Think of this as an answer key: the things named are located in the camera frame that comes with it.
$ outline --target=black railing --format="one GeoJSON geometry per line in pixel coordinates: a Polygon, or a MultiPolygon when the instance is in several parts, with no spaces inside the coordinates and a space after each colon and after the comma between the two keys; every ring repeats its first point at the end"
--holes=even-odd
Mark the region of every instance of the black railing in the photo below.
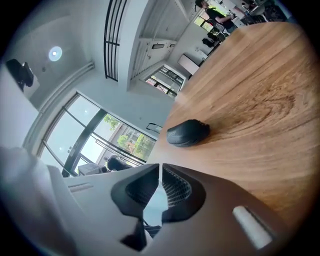
{"type": "Polygon", "coordinates": [[[118,81],[117,50],[119,50],[120,46],[118,42],[119,32],[127,1],[110,0],[105,18],[103,39],[104,74],[106,79],[111,78],[115,81],[118,81]]]}

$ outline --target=black computer mouse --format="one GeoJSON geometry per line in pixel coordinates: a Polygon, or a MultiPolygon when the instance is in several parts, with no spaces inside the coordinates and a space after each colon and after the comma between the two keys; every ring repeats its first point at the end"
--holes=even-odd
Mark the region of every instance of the black computer mouse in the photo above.
{"type": "Polygon", "coordinates": [[[190,147],[210,134],[210,126],[196,119],[187,120],[166,132],[168,143],[177,147],[190,147]]]}

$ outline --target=wooden table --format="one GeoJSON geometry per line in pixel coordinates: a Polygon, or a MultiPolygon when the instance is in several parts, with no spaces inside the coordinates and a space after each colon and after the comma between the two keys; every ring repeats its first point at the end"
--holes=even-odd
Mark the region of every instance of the wooden table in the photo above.
{"type": "Polygon", "coordinates": [[[299,223],[319,183],[318,73],[298,26],[238,28],[176,97],[148,163],[231,180],[299,223]],[[188,119],[210,124],[210,136],[187,148],[168,144],[167,129],[188,119]]]}

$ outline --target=white wall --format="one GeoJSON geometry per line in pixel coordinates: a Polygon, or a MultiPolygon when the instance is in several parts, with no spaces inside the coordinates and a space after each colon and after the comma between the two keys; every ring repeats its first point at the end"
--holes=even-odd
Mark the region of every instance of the white wall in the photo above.
{"type": "Polygon", "coordinates": [[[122,40],[118,57],[118,84],[124,90],[130,86],[130,80],[139,46],[139,35],[147,21],[155,0],[130,1],[124,16],[121,30],[122,40]]]}
{"type": "Polygon", "coordinates": [[[154,138],[157,133],[146,129],[148,123],[163,126],[174,100],[150,86],[135,80],[128,91],[104,74],[92,70],[77,81],[77,90],[99,107],[154,138]]]}
{"type": "Polygon", "coordinates": [[[8,46],[4,61],[14,58],[20,63],[28,62],[38,78],[40,86],[30,98],[36,108],[66,77],[91,59],[85,44],[87,5],[86,0],[43,1],[20,25],[8,46]],[[48,57],[54,46],[62,48],[61,59],[56,62],[48,57]]]}
{"type": "Polygon", "coordinates": [[[149,69],[151,66],[167,59],[173,51],[170,45],[177,44],[176,41],[140,38],[139,46],[135,56],[132,78],[139,76],[142,72],[149,69]],[[164,44],[163,48],[152,49],[153,45],[164,44]]]}
{"type": "Polygon", "coordinates": [[[188,21],[175,0],[156,0],[147,17],[141,37],[177,41],[187,25],[188,21]]]}
{"type": "Polygon", "coordinates": [[[37,116],[38,111],[3,65],[0,70],[0,146],[21,148],[37,116]]]}
{"type": "Polygon", "coordinates": [[[83,35],[87,37],[86,42],[88,44],[88,55],[92,57],[95,68],[101,73],[104,73],[104,34],[106,16],[110,1],[94,0],[88,2],[89,7],[86,12],[86,16],[88,18],[86,20],[88,33],[83,35]]]}
{"type": "Polygon", "coordinates": [[[36,155],[39,146],[42,142],[42,138],[46,134],[47,130],[52,124],[52,121],[56,118],[62,107],[77,93],[78,80],[82,80],[83,76],[91,70],[90,65],[79,69],[73,74],[75,79],[70,83],[70,80],[64,81],[54,93],[50,96],[48,101],[40,108],[39,115],[34,122],[34,127],[31,128],[30,133],[25,139],[23,145],[29,152],[36,155]]]}
{"type": "Polygon", "coordinates": [[[182,37],[180,38],[176,46],[174,47],[171,55],[167,60],[167,63],[172,68],[181,72],[184,76],[188,78],[190,76],[190,73],[178,64],[178,60],[180,59],[182,54],[185,54],[197,65],[200,64],[202,58],[196,51],[196,48],[199,48],[205,54],[209,54],[212,49],[202,43],[202,39],[208,38],[207,34],[208,32],[206,30],[191,22],[184,31],[182,37]]]}

